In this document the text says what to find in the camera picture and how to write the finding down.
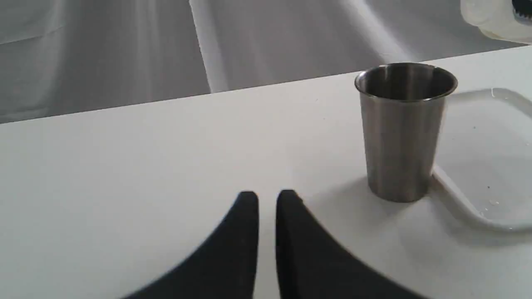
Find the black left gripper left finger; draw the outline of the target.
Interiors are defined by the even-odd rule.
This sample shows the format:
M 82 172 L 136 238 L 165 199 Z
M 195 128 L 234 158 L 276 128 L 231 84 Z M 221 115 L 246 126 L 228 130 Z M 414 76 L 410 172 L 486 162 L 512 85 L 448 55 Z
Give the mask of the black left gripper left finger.
M 209 237 L 130 299 L 251 299 L 259 244 L 259 199 L 242 191 Z

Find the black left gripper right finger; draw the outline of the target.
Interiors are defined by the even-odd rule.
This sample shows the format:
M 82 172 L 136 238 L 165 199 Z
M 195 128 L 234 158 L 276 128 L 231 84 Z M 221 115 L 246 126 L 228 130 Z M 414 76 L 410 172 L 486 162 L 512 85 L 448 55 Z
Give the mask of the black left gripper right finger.
M 277 198 L 276 264 L 282 299 L 420 298 L 340 246 L 294 190 Z

